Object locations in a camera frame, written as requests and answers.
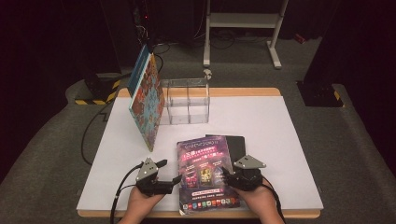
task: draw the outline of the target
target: wire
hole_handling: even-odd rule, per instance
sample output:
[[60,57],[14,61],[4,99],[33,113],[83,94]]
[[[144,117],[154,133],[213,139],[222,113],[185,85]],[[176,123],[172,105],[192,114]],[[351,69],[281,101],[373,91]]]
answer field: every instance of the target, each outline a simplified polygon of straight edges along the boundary
[[259,36],[254,36],[254,39],[252,39],[252,40],[244,40],[244,39],[236,38],[235,42],[236,43],[260,43],[260,42],[263,42],[263,41],[265,41],[267,39],[268,39],[268,37],[264,37],[263,39],[260,39]]
[[235,37],[233,35],[229,35],[230,38],[227,38],[226,35],[224,35],[224,36],[215,35],[215,37],[221,41],[230,41],[231,40],[231,44],[224,48],[220,48],[220,47],[217,47],[216,45],[213,45],[212,43],[210,43],[210,46],[213,47],[214,49],[227,49],[227,48],[230,48],[235,43]]
[[201,37],[204,36],[204,35],[206,35],[206,33],[203,33],[203,34],[201,34],[201,35],[196,36],[196,37],[194,38],[194,40],[197,40],[197,39],[201,38]]
[[274,198],[275,198],[275,201],[276,201],[276,210],[277,210],[277,212],[279,213],[280,217],[282,218],[283,222],[286,224],[286,220],[285,220],[285,218],[283,217],[282,205],[280,204],[279,196],[277,195],[276,191],[274,190],[274,187],[273,187],[273,185],[271,184],[271,182],[270,182],[267,178],[265,178],[263,175],[262,175],[262,178],[265,179],[265,180],[268,182],[268,184],[270,185],[270,187],[269,187],[269,186],[266,186],[266,185],[264,185],[264,184],[261,184],[261,186],[265,187],[266,189],[269,189],[269,190],[272,192],[272,194],[274,195]]
[[111,100],[109,103],[107,103],[102,109],[99,110],[99,112],[97,112],[95,114],[95,116],[93,116],[93,118],[90,120],[90,123],[88,123],[87,127],[85,128],[84,134],[82,135],[82,139],[81,139],[81,147],[80,147],[80,152],[81,152],[81,157],[82,159],[89,164],[90,166],[92,166],[92,162],[88,161],[87,158],[85,158],[84,155],[84,140],[85,140],[85,136],[87,135],[87,131],[90,128],[91,124],[93,123],[93,121],[96,119],[96,117],[98,117],[99,115],[105,115],[103,117],[103,122],[107,122],[107,118],[106,115],[107,113],[102,113],[109,105],[111,105],[114,102],[114,100]]
[[204,0],[204,3],[202,4],[202,18],[201,18],[201,23],[199,24],[198,30],[197,30],[197,32],[195,33],[194,38],[195,38],[196,36],[198,36],[199,32],[201,31],[202,24],[204,23],[205,9],[206,9],[206,7],[205,7],[205,2],[206,2],[206,1]]
[[128,176],[136,169],[142,168],[143,166],[143,162],[140,162],[140,164],[136,165],[134,168],[132,168],[126,175],[125,177],[122,179],[119,188],[117,189],[116,195],[114,196],[114,201],[113,201],[113,205],[111,206],[111,212],[110,212],[110,224],[114,224],[114,215],[116,214],[116,207],[117,207],[117,202],[119,201],[119,197],[121,194],[121,191],[123,189],[129,188],[132,185],[126,186],[126,187],[122,187],[123,183],[125,182],[126,178],[128,178]]
[[162,52],[155,52],[155,54],[163,54],[163,53],[167,52],[171,48],[171,45],[167,44],[167,43],[154,45],[154,48],[157,48],[159,46],[167,46],[168,48],[166,50],[162,51]]
[[161,69],[163,69],[163,58],[160,55],[158,55],[158,54],[154,54],[154,56],[158,57],[161,60],[161,66],[158,69],[158,74],[160,74]]

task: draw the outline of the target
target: hand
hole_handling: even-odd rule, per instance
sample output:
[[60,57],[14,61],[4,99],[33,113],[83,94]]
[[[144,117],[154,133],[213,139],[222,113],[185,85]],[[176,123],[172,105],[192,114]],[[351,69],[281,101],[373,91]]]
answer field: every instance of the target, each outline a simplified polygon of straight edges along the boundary
[[128,208],[119,224],[140,223],[164,196],[164,194],[158,194],[149,197],[141,193],[137,187],[133,187],[129,195]]
[[[268,187],[272,187],[264,178],[262,183]],[[239,196],[247,203],[249,209],[259,216],[262,223],[283,224],[283,220],[276,210],[276,200],[273,193],[263,186],[257,187],[253,191],[243,191],[234,189]]]

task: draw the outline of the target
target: magazine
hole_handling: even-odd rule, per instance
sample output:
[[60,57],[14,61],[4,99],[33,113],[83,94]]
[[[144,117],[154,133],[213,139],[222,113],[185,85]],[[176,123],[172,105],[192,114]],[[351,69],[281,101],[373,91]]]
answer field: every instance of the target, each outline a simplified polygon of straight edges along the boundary
[[148,150],[152,151],[165,99],[154,54],[149,53],[147,46],[142,48],[134,65],[128,83],[128,91],[132,96],[129,110]]
[[177,143],[179,212],[194,213],[239,207],[238,194],[224,183],[221,167],[232,170],[225,136],[207,136]]

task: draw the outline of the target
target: wooden table edge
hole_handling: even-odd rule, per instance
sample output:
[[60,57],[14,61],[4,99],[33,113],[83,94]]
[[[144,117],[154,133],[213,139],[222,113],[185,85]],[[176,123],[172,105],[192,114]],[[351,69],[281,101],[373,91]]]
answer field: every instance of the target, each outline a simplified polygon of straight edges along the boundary
[[[190,96],[203,96],[205,88],[190,88]],[[185,96],[186,89],[173,88],[173,96]],[[128,90],[123,88],[119,90],[119,97],[130,97]],[[277,88],[209,88],[209,96],[281,96]]]
[[[285,218],[317,218],[320,216],[319,209],[306,210],[283,210]],[[78,210],[81,217],[110,217],[109,211]],[[115,217],[123,217],[125,212],[116,212]],[[182,216],[178,211],[154,211],[148,214],[149,218],[258,218],[251,211],[210,211]]]

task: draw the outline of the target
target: clear acrylic box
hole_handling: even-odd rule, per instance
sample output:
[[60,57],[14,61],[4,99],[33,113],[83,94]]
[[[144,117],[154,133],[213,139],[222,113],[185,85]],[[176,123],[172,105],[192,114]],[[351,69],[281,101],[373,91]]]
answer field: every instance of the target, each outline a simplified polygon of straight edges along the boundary
[[161,80],[165,108],[161,124],[209,122],[209,84],[206,78]]

